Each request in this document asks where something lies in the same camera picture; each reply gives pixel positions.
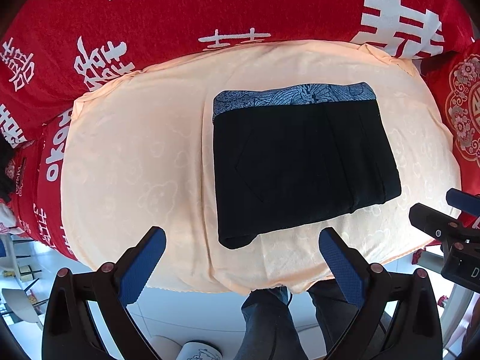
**red cloth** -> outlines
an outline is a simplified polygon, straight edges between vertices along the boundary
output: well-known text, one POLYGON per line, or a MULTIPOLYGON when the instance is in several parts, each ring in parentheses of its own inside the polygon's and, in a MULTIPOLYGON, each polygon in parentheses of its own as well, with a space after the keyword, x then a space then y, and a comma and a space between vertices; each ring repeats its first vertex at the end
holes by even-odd
POLYGON ((0 40, 0 125, 12 145, 39 138, 118 75, 229 44, 371 41, 425 57, 471 36, 457 0, 28 0, 0 40))
POLYGON ((480 41, 430 71, 425 81, 454 136, 462 190, 480 194, 480 41))
POLYGON ((60 176, 71 109, 44 127, 42 137, 16 150, 7 174, 16 192, 9 207, 28 235, 75 259, 62 226, 60 176))

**jeans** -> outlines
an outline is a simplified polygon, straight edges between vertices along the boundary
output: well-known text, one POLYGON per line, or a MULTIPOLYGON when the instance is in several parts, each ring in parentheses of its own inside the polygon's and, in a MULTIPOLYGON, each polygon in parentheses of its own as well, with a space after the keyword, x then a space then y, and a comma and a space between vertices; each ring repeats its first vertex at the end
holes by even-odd
MULTIPOLYGON (((314 284, 308 290, 316 308, 327 352, 342 336, 358 309, 346 302, 335 280, 314 284)), ((308 360, 287 306, 286 288, 256 290, 242 305, 245 337, 234 360, 308 360)), ((390 317, 384 313, 363 356, 377 355, 382 347, 390 317)))

